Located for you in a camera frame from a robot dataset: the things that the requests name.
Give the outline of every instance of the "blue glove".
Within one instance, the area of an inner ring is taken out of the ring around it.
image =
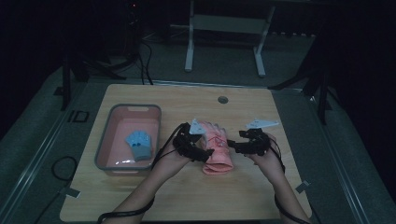
[[[149,160],[151,158],[151,138],[144,131],[135,131],[125,138],[134,154],[135,161]]]

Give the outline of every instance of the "white marker tag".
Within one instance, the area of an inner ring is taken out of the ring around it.
[[[193,119],[190,126],[190,134],[204,134],[205,129],[198,123],[197,119]]]
[[[247,124],[248,129],[257,129],[257,128],[265,128],[278,125],[277,121],[263,120],[263,119],[254,119],[252,122]]]

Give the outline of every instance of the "table top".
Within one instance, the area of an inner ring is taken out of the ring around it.
[[[220,96],[227,104],[218,101]],[[94,164],[106,120],[117,104],[155,104],[162,110],[160,147],[172,131],[193,119],[217,123],[225,128],[228,139],[246,142],[238,131],[254,119],[276,120],[279,125],[263,130],[277,139],[286,166],[286,177],[295,189],[302,183],[288,139],[277,113],[272,93],[266,89],[137,86],[113,84],[98,111],[92,131],[81,156],[72,189],[80,196],[67,197],[60,217],[63,221],[95,221],[112,211],[143,180],[143,176],[109,176]],[[233,170],[226,175],[205,175],[203,164],[187,164],[157,192],[154,205],[143,220],[250,220],[279,218],[271,184],[253,162],[230,150]],[[312,212],[304,192],[296,196],[310,217]]]

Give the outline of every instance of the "forearm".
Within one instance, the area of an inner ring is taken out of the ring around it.
[[[298,202],[286,177],[282,176],[282,178],[273,183],[273,187],[278,202],[288,213],[308,223],[310,222],[304,209]],[[284,216],[282,213],[280,213],[280,216],[284,223],[295,223],[293,220]]]
[[[148,205],[165,180],[149,175],[139,186],[116,208],[114,212],[136,211]],[[133,217],[114,217],[106,219],[104,224],[140,223],[144,214]]]

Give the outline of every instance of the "pink glove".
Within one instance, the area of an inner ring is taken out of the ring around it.
[[[200,124],[206,131],[201,141],[203,149],[215,150],[204,165],[204,173],[207,175],[228,173],[233,169],[233,163],[230,158],[225,130],[221,129],[218,124],[213,125],[209,122],[200,122]]]

